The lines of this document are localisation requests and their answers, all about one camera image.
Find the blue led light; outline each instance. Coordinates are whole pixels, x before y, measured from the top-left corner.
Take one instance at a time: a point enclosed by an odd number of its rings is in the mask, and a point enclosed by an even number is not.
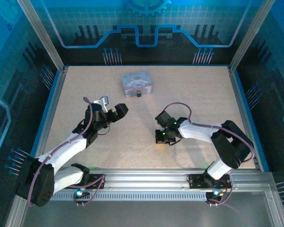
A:
[[[83,190],[79,189],[76,191],[77,196],[81,196],[83,194]]]

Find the enclosure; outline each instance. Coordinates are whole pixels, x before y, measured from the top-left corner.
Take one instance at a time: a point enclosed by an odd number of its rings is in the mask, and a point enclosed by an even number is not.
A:
[[[152,93],[125,97],[121,76],[141,70]],[[84,96],[129,109],[64,165],[105,174],[104,189],[83,208],[72,189],[27,207],[15,196],[22,158],[62,143],[84,118]],[[209,207],[186,180],[219,157],[211,143],[155,143],[155,117],[173,102],[189,105],[192,121],[234,121],[252,140],[255,158],[232,172],[226,203],[240,213]],[[188,115],[183,106],[167,111]],[[284,226],[284,0],[0,0],[0,226],[221,226],[226,218]]]

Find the white robotic arm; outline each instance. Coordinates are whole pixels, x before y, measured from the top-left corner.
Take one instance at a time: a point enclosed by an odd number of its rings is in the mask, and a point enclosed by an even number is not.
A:
[[[16,194],[28,199],[31,183],[38,169],[40,171],[31,194],[31,202],[37,206],[44,206],[54,193],[63,188],[74,184],[87,185],[89,182],[87,167],[72,164],[66,169],[61,170],[60,168],[74,155],[90,146],[98,137],[99,130],[120,120],[128,112],[125,104],[116,105],[115,112],[107,110],[107,105],[107,96],[94,101],[91,104],[92,110],[87,108],[85,119],[78,124],[65,142],[38,158],[27,157],[19,172]]]
[[[214,145],[219,158],[204,173],[204,181],[208,185],[213,185],[213,182],[219,180],[227,172],[238,168],[251,152],[249,147],[239,140],[238,137],[243,138],[251,146],[252,142],[232,121],[226,121],[220,125],[208,125],[191,122],[184,117],[176,120],[165,111],[161,112],[155,120],[162,127],[161,130],[156,130],[156,143],[174,145],[179,142],[179,140],[176,141],[176,138],[192,138]]]

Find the speckled tabletop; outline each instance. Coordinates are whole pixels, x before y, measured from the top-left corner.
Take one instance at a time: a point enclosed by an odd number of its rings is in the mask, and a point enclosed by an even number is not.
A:
[[[121,75],[149,70],[153,92],[125,97]],[[84,118],[87,104],[109,97],[109,108],[125,103],[127,115],[111,124],[110,132],[75,155],[65,166],[80,163],[88,167],[127,168],[207,168],[218,154],[213,145],[199,140],[182,140],[175,146],[156,144],[154,133],[160,129],[154,118],[172,102],[184,102],[192,110],[192,121],[223,123],[234,121],[244,130],[227,68],[224,66],[71,66],[68,68],[54,115],[45,151],[63,142]],[[173,105],[167,112],[188,116],[184,106]],[[241,168],[255,168],[253,162]]]

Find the glass wall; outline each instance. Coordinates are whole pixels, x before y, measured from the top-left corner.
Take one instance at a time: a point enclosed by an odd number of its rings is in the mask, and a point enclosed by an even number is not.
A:
[[[32,151],[56,71],[17,1],[0,0],[0,226],[13,202],[22,158]]]
[[[262,0],[33,0],[68,65],[229,64]]]
[[[237,70],[270,171],[283,182],[284,0],[275,1]]]

